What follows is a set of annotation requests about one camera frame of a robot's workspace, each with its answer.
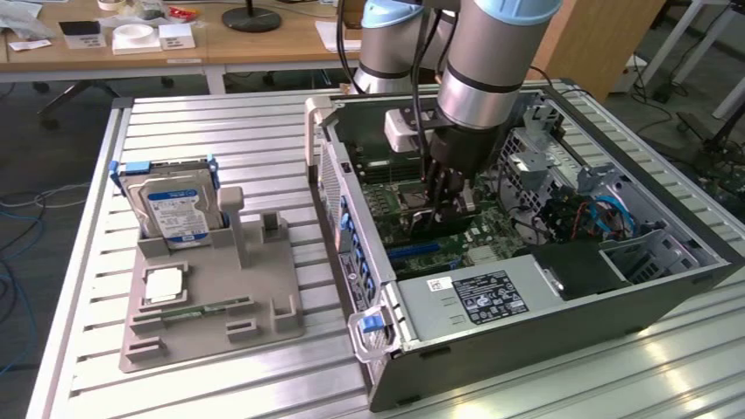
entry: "white table leg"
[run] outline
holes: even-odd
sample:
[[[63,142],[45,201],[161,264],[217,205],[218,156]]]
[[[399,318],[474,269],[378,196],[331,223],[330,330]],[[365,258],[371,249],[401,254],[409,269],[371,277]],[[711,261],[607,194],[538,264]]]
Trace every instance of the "white table leg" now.
[[[225,82],[222,81],[223,74],[223,65],[205,65],[205,77],[209,94],[225,94]]]
[[[711,29],[708,30],[708,33],[706,34],[706,38],[703,38],[703,41],[700,41],[700,44],[695,47],[694,53],[690,55],[690,58],[686,60],[683,66],[679,68],[679,71],[675,74],[675,78],[672,79],[672,82],[675,84],[679,85],[683,83],[687,74],[690,74],[690,72],[695,68],[695,65],[698,64],[698,61],[700,61],[703,54],[708,50],[712,41],[715,41],[722,34],[735,15],[736,12],[732,9],[727,9],[719,16],[718,20],[711,26]]]
[[[745,100],[745,77],[742,78],[739,84],[731,90],[731,93],[723,98],[719,107],[711,113],[711,116],[716,119],[724,119],[731,112],[734,111],[734,107]]]
[[[668,37],[666,37],[664,43],[659,47],[659,51],[656,51],[656,54],[654,55],[654,58],[651,59],[651,62],[647,65],[647,69],[643,71],[643,74],[640,75],[640,81],[643,82],[644,85],[648,84],[648,81],[651,80],[651,77],[654,76],[656,69],[662,65],[666,56],[668,55],[670,51],[672,51],[672,47],[676,44],[676,40],[683,35],[684,29],[692,22],[694,17],[698,14],[698,11],[700,11],[700,8],[703,7],[703,3],[704,3],[703,0],[694,0],[690,6],[687,7],[687,10],[684,11],[684,14],[679,19],[679,22],[676,22],[675,28],[670,32]]]

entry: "hard drive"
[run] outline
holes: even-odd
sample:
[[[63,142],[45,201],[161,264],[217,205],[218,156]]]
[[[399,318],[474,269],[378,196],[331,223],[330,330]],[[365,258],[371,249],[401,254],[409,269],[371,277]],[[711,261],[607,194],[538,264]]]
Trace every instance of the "hard drive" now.
[[[209,244],[209,231],[225,227],[211,156],[190,161],[111,161],[109,176],[126,197],[142,238],[162,237],[170,249]]]

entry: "wooden table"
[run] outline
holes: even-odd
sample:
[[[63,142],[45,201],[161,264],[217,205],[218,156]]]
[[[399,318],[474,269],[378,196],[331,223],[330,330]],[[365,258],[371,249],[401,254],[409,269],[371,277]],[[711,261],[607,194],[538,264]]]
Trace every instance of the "wooden table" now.
[[[317,3],[286,5],[305,12],[331,16],[335,9]],[[70,50],[63,42],[59,21],[94,20],[114,15],[97,8],[91,0],[45,3],[39,20],[57,34],[51,46],[14,52],[6,42],[18,39],[10,31],[1,36],[0,82],[119,79],[129,77],[202,74],[209,92],[225,93],[222,75],[227,72],[306,70],[338,67],[317,35],[314,22],[329,20],[277,10],[282,18],[278,30],[253,34],[222,25],[222,12],[238,5],[203,3],[189,7],[199,11],[202,25],[193,28],[197,48],[115,56],[110,50],[111,29],[105,29],[105,48]],[[350,62],[355,55],[349,54]]]

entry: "gray carpet floor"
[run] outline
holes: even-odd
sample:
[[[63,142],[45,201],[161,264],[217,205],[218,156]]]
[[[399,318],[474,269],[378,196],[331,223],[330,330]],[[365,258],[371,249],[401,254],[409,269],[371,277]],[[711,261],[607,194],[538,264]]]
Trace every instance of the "gray carpet floor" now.
[[[652,56],[670,28],[671,26],[666,24],[646,35],[639,46],[642,57]],[[692,42],[694,39],[690,37],[680,40],[651,86],[664,79],[666,71],[674,66]],[[330,73],[331,79],[341,79],[338,72]],[[736,85],[742,75],[745,75],[745,63],[711,49],[684,83],[687,97],[674,96],[663,108],[670,112],[694,113],[711,130],[718,129],[722,123],[710,116],[710,113]],[[309,72],[277,73],[274,78],[275,86],[269,87],[262,83],[261,74],[233,77],[230,92],[291,90],[321,86],[319,77]],[[206,94],[203,78],[178,76],[173,79],[175,85],[170,89],[161,86],[157,78],[114,80],[110,85],[122,96],[130,97]],[[53,82],[49,86],[50,92],[39,95],[31,90],[30,84],[18,83],[13,91],[2,97],[2,92],[10,88],[10,85],[0,85],[0,196],[86,182],[91,175],[110,99],[95,89],[85,91],[54,114],[59,120],[59,129],[50,132],[38,126],[35,111],[54,94],[63,91],[69,83]],[[664,118],[658,110],[640,105],[627,95],[612,95],[606,100],[604,106],[631,129]],[[675,145],[688,134],[676,132],[675,120],[671,120],[651,127],[644,131],[644,135]],[[743,138],[745,121],[736,126],[732,135],[735,141]],[[59,193],[50,198],[50,203],[73,201],[83,196],[83,193],[83,189]],[[21,281],[27,293],[38,324],[38,343],[22,360],[29,369],[0,375],[0,418],[3,419],[22,417],[27,407],[35,376],[31,367],[41,358],[81,210],[81,206],[49,209],[43,215],[43,232],[38,243],[21,257],[7,261],[13,275]],[[14,213],[34,216],[37,211],[38,208],[30,207],[18,209]],[[26,223],[0,217],[0,245],[14,237]],[[6,309],[6,300],[0,300],[0,313]],[[27,315],[22,306],[17,306],[9,320],[0,325],[0,369],[25,348],[29,339],[27,325]]]

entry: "lamp base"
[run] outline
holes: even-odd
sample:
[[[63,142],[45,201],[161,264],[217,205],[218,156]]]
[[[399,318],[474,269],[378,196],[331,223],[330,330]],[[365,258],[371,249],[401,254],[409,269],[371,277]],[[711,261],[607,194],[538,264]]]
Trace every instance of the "lamp base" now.
[[[279,27],[281,16],[258,7],[253,8],[253,16],[247,16],[245,7],[238,7],[222,13],[222,23],[239,32],[266,32]]]

